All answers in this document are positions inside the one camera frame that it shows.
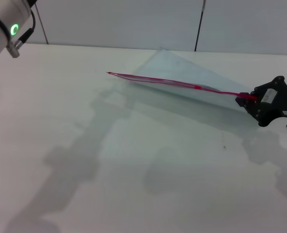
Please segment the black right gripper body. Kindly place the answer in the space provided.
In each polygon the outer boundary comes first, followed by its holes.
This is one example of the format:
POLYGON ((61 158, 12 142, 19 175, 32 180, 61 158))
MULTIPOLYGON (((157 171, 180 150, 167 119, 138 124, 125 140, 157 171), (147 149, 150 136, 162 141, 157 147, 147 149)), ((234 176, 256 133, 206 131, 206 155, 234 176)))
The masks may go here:
POLYGON ((254 95, 258 99, 253 113, 260 127, 268 126, 277 118, 287 117, 287 84, 283 76, 256 87, 254 95))

